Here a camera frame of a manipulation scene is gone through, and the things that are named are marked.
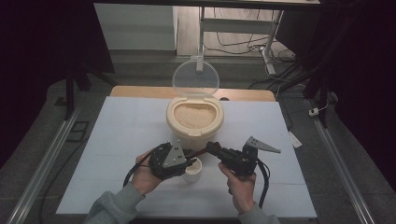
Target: small white container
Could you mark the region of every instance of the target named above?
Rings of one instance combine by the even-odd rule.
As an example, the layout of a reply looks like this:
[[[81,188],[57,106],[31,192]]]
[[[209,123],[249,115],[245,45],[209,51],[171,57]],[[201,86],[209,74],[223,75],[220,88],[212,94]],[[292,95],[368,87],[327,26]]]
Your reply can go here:
[[[186,173],[183,178],[189,183],[195,183],[201,177],[202,163],[198,158],[193,158],[197,161],[186,168]]]
[[[178,97],[166,109],[166,121],[184,149],[206,146],[224,121],[220,101],[213,97],[219,88],[219,75],[209,63],[188,61],[174,73],[172,80]]]

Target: person's left hand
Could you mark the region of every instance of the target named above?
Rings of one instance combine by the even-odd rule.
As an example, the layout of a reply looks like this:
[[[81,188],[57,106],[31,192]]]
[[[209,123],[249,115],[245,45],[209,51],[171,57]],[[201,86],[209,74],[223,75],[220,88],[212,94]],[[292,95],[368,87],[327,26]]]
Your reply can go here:
[[[148,153],[142,154],[136,158],[136,163],[140,162]],[[161,184],[161,180],[152,174],[149,166],[149,157],[143,161],[142,165],[134,172],[132,177],[132,185],[142,195],[152,192]]]

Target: hand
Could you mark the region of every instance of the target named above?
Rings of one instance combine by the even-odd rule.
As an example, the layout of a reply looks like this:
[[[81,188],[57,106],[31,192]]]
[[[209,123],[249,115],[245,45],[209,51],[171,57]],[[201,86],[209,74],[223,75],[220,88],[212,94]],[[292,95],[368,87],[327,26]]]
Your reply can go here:
[[[233,194],[233,206],[239,214],[246,213],[254,206],[253,191],[256,174],[236,176],[223,163],[219,163],[219,168],[228,177],[227,185]]]
[[[140,162],[148,153],[140,155],[136,158],[136,163]],[[149,166],[149,157],[143,161],[142,165],[134,172],[132,177],[132,185],[139,191],[142,195],[152,192],[161,184],[161,180],[151,173]]]

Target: person's right hand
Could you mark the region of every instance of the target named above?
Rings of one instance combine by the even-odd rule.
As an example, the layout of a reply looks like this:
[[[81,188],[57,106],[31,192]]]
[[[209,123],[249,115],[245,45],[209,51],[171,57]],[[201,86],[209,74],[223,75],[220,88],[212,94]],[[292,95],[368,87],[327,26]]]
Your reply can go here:
[[[233,194],[233,206],[239,214],[246,213],[254,206],[253,191],[256,174],[236,176],[223,163],[219,163],[219,168],[228,177],[227,185]]]

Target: metal rail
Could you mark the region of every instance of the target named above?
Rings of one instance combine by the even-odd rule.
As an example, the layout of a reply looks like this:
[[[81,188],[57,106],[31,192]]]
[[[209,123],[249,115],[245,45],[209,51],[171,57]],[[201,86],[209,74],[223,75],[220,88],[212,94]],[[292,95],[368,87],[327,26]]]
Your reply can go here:
[[[349,173],[347,165],[345,164],[342,155],[332,140],[332,136],[330,135],[329,131],[323,128],[318,118],[315,118],[315,125],[317,126],[320,137],[329,152],[335,170],[341,178],[341,182],[343,183],[346,193],[349,195],[350,200],[355,207],[356,213],[358,214],[361,223],[375,224],[369,207],[364,201],[361,191],[359,190],[358,186],[356,186],[351,174]]]
[[[58,157],[58,154],[61,151],[62,146],[64,145],[64,141],[66,140],[67,135],[73,127],[73,123],[82,108],[85,98],[86,93],[83,93],[82,99],[80,100],[76,110],[70,116],[69,120],[64,120],[62,122],[61,127],[55,134],[55,137],[49,145],[46,154],[44,155],[37,169],[35,170],[33,177],[30,179],[30,182],[24,190],[22,196],[20,197],[17,205],[15,206],[14,211],[11,213],[7,224],[23,223],[26,219],[39,191],[43,187],[43,184],[48,174],[50,173],[50,169],[52,168],[53,163],[55,163],[56,158]]]

